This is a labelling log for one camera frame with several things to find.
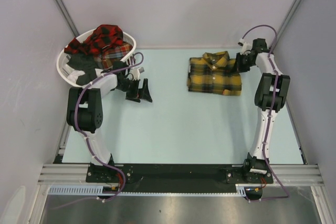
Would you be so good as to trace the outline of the yellow plaid long sleeve shirt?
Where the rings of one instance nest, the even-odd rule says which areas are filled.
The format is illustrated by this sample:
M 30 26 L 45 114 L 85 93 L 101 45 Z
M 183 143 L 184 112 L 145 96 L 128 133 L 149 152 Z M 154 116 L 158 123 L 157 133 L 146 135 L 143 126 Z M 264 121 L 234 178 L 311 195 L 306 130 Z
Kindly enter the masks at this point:
M 228 51 L 192 57 L 188 62 L 187 88 L 189 92 L 240 96 L 242 80 L 233 70 L 236 63 Z

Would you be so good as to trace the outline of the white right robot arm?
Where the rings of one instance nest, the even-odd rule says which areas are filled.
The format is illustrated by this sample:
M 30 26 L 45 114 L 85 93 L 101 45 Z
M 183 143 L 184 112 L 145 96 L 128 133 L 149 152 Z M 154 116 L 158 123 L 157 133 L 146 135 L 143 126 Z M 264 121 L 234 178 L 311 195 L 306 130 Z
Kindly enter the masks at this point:
M 257 107 L 255 137 L 241 169 L 244 181 L 261 183 L 272 176 L 269 164 L 271 134 L 275 119 L 285 106 L 290 77 L 283 74 L 276 65 L 275 56 L 265 39 L 257 38 L 250 44 L 242 38 L 238 44 L 242 48 L 236 55 L 237 70 L 247 72 L 256 66 L 261 73 L 254 98 Z

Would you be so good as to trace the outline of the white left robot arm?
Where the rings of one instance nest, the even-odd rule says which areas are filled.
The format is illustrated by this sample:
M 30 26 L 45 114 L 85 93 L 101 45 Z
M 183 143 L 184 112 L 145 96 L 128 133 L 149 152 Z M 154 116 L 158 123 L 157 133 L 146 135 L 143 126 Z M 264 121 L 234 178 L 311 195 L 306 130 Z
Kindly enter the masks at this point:
M 113 156 L 100 133 L 103 122 L 102 98 L 111 91 L 120 90 L 125 93 L 126 100 L 152 102 L 147 78 L 139 88 L 140 75 L 143 72 L 144 68 L 139 64 L 130 66 L 123 61 L 117 61 L 112 70 L 99 74 L 82 88 L 70 88 L 66 119 L 68 125 L 82 135 L 91 154 L 88 182 L 92 182 L 94 177 L 110 182 L 115 176 L 121 176 L 121 171 L 114 166 Z

